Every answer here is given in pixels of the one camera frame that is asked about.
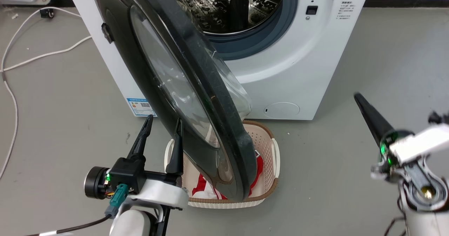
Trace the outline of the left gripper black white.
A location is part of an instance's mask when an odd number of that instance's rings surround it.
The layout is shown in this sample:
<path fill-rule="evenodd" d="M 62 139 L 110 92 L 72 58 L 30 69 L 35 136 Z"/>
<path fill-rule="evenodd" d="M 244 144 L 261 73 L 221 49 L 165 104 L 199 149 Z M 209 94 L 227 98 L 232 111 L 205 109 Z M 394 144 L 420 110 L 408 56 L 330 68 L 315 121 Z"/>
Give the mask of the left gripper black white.
<path fill-rule="evenodd" d="M 178 118 L 170 161 L 163 173 L 144 169 L 144 149 L 151 134 L 154 115 L 150 114 L 136 137 L 127 158 L 119 158 L 112 168 L 93 167 L 84 182 L 84 192 L 89 198 L 108 198 L 117 210 L 133 206 L 164 209 L 185 209 L 189 196 L 181 188 L 184 174 L 184 125 Z"/>

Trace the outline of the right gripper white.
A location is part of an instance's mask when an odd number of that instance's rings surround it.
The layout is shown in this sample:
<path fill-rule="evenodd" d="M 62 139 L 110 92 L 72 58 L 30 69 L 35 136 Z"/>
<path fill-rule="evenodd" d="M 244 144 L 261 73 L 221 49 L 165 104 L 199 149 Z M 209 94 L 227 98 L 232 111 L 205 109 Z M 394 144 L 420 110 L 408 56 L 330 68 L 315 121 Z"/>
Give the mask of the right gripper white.
<path fill-rule="evenodd" d="M 428 155 L 448 149 L 448 124 L 441 123 L 414 134 L 391 124 L 361 93 L 353 96 L 364 121 L 380 148 L 380 162 L 371 167 L 373 179 L 391 183 L 402 178 L 407 183 L 429 183 L 430 170 L 424 163 Z"/>

